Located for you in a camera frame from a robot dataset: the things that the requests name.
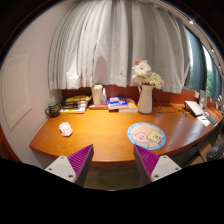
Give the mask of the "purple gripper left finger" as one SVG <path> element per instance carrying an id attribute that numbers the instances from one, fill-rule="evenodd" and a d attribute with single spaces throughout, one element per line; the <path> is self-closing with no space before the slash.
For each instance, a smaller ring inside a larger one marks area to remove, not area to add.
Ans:
<path id="1" fill-rule="evenodd" d="M 83 186 L 94 155 L 93 145 L 84 147 L 66 157 L 59 156 L 46 171 L 65 180 Z"/>

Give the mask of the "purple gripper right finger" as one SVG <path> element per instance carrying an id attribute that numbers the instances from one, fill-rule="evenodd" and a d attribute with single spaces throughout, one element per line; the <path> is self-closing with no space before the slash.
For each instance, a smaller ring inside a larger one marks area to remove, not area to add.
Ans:
<path id="1" fill-rule="evenodd" d="M 133 154 L 144 185 L 181 170 L 181 167 L 167 155 L 158 156 L 139 145 L 134 146 Z"/>

